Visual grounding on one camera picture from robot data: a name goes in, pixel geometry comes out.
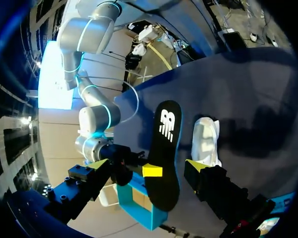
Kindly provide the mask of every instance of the black insole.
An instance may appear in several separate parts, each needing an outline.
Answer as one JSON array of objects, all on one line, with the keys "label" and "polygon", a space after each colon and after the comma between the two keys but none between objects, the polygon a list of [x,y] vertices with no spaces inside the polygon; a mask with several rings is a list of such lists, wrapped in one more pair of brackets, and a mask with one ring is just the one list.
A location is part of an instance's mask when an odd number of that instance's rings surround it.
[{"label": "black insole", "polygon": [[154,114],[148,163],[162,167],[162,177],[145,177],[145,185],[151,203],[162,211],[171,211],[179,199],[180,187],[174,163],[181,127],[179,104],[175,101],[160,103]]}]

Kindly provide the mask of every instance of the white sneaker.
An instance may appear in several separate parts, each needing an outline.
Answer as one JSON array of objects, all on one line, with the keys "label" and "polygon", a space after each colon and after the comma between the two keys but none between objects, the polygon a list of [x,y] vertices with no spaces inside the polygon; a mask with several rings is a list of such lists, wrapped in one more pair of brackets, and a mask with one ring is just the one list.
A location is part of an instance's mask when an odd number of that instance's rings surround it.
[{"label": "white sneaker", "polygon": [[198,163],[222,166],[218,158],[219,121],[211,118],[200,118],[194,124],[191,157]]},{"label": "white sneaker", "polygon": [[279,47],[276,41],[272,41],[273,46]]},{"label": "white sneaker", "polygon": [[251,34],[250,34],[250,40],[251,40],[252,42],[256,43],[256,41],[257,41],[257,35],[251,33]]}]

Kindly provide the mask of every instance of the teal block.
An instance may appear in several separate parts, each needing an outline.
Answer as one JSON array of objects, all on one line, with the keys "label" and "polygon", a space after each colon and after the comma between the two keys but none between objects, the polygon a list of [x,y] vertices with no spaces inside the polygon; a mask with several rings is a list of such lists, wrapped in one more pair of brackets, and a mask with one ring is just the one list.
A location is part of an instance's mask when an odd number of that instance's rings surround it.
[{"label": "teal block", "polygon": [[168,218],[168,213],[159,210],[151,205],[151,212],[143,208],[133,201],[133,188],[145,196],[148,196],[147,190],[144,187],[145,180],[143,177],[134,173],[133,179],[126,186],[117,186],[119,205],[131,217],[144,227],[153,231],[159,227]]}]

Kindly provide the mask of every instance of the blue table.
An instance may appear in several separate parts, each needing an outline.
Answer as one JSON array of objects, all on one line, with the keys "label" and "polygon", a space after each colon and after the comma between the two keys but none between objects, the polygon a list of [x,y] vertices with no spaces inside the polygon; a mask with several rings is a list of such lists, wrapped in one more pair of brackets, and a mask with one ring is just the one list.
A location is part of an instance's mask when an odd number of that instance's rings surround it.
[{"label": "blue table", "polygon": [[[148,155],[158,104],[175,100],[184,113],[176,160],[180,198],[166,225],[206,238],[218,237],[225,228],[225,222],[205,202],[199,202],[183,177],[193,125],[202,116],[220,120],[219,159],[227,176],[248,188],[249,198],[294,191],[298,181],[297,65],[281,49],[254,48],[185,64],[136,88],[139,111],[132,120],[115,127],[115,143],[134,152],[145,150]],[[115,102],[122,119],[136,108],[131,90]]]}]

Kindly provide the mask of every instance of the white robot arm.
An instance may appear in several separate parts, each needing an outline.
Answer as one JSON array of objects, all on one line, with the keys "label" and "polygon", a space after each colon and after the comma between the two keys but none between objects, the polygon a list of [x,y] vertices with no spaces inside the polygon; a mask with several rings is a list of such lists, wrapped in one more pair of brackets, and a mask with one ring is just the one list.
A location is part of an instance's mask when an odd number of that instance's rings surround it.
[{"label": "white robot arm", "polygon": [[80,136],[77,150],[90,162],[100,160],[100,149],[108,144],[103,132],[120,122],[120,110],[108,100],[79,67],[83,53],[100,54],[106,48],[121,7],[112,1],[103,2],[95,9],[92,18],[72,18],[60,28],[57,42],[63,55],[67,89],[78,87],[85,102],[79,112]]}]

